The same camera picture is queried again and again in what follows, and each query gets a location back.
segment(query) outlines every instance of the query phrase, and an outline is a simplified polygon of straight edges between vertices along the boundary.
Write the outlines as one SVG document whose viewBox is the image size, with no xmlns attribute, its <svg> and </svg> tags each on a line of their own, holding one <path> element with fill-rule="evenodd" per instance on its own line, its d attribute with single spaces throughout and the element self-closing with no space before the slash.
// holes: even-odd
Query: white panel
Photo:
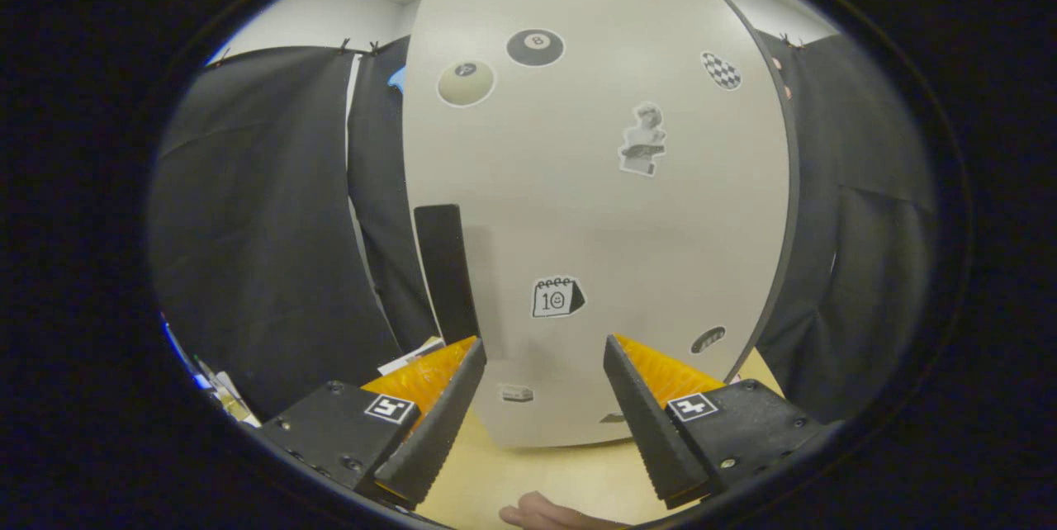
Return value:
<svg viewBox="0 0 1057 530">
<path fill-rule="evenodd" d="M 524 67 L 524 29 L 559 34 L 564 55 Z M 709 51 L 743 83 L 719 87 Z M 468 108 L 438 78 L 477 60 L 496 86 Z M 724 0 L 422 0 L 405 87 L 410 206 L 458 203 L 488 365 L 474 408 L 504 445 L 627 437 L 601 368 L 620 333 L 724 378 L 769 293 L 785 227 L 789 152 L 775 83 Z M 655 177 L 619 169 L 633 108 L 663 111 Z M 587 305 L 531 316 L 538 278 L 568 274 Z M 703 331 L 725 337 L 701 354 Z M 504 402 L 499 384 L 533 389 Z"/>
</svg>

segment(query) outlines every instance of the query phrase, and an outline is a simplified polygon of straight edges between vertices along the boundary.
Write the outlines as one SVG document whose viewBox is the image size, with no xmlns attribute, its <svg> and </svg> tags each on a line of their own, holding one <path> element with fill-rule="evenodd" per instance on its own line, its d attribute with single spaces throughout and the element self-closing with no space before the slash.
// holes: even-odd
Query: billiard ball sticker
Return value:
<svg viewBox="0 0 1057 530">
<path fill-rule="evenodd" d="M 478 59 L 464 59 L 449 66 L 437 81 L 437 94 L 452 107 L 477 105 L 495 88 L 495 72 Z"/>
<path fill-rule="evenodd" d="M 506 53 L 522 66 L 548 66 L 565 53 L 565 43 L 553 31 L 528 29 L 519 31 L 506 41 Z"/>
</svg>

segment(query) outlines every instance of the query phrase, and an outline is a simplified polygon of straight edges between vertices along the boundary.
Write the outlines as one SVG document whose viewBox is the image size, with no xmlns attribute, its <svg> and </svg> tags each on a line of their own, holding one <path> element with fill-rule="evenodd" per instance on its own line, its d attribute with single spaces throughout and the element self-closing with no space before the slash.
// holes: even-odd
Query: small sticker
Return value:
<svg viewBox="0 0 1057 530">
<path fill-rule="evenodd" d="M 565 53 L 565 43 L 553 31 L 528 29 L 515 33 L 506 41 L 506 53 L 522 66 L 540 67 L 560 59 Z"/>
<path fill-rule="evenodd" d="M 573 276 L 548 276 L 533 285 L 533 317 L 567 317 L 586 303 L 580 282 Z"/>
<path fill-rule="evenodd" d="M 481 103 L 496 88 L 496 74 L 480 59 L 464 59 L 441 72 L 437 94 L 452 107 Z"/>
<path fill-rule="evenodd" d="M 720 88 L 734 90 L 741 86 L 741 72 L 722 57 L 705 51 L 701 54 L 701 65 Z"/>
<path fill-rule="evenodd" d="M 698 336 L 698 340 L 693 341 L 693 344 L 690 345 L 690 352 L 698 354 L 702 350 L 723 340 L 725 335 L 726 328 L 723 326 L 717 326 Z"/>
<path fill-rule="evenodd" d="M 411 406 L 413 405 L 414 402 L 409 400 L 401 400 L 400 398 L 381 394 L 364 412 L 384 421 L 400 424 L 407 418 L 407 414 L 411 413 Z"/>
<path fill-rule="evenodd" d="M 683 398 L 669 400 L 668 408 L 683 422 L 692 421 L 693 419 L 720 412 L 716 404 L 712 404 L 712 401 L 705 398 L 705 395 L 700 391 L 684 396 Z"/>
<path fill-rule="evenodd" d="M 499 398 L 503 402 L 532 402 L 536 395 L 523 385 L 499 384 Z"/>
<path fill-rule="evenodd" d="M 620 158 L 620 170 L 653 177 L 656 163 L 653 159 L 666 153 L 665 140 L 668 133 L 661 129 L 664 115 L 654 103 L 643 103 L 632 112 L 638 124 L 624 130 L 624 145 L 616 152 Z"/>
</svg>

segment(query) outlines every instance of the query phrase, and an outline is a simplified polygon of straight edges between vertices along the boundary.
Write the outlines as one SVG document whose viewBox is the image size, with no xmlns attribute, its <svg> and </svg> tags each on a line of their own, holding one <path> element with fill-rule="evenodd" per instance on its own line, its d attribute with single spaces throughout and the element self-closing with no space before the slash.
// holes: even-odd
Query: calendar sticker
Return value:
<svg viewBox="0 0 1057 530">
<path fill-rule="evenodd" d="M 586 303 L 580 282 L 574 276 L 548 276 L 533 285 L 533 317 L 567 317 Z"/>
</svg>

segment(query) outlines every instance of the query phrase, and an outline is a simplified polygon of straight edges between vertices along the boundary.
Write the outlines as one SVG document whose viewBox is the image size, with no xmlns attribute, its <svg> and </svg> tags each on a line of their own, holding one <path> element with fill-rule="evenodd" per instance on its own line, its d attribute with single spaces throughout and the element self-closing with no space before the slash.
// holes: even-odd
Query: human hand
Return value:
<svg viewBox="0 0 1057 530">
<path fill-rule="evenodd" d="M 523 530 L 618 530 L 629 526 L 552 504 L 536 491 L 522 495 L 518 507 L 499 510 L 499 518 Z"/>
</svg>

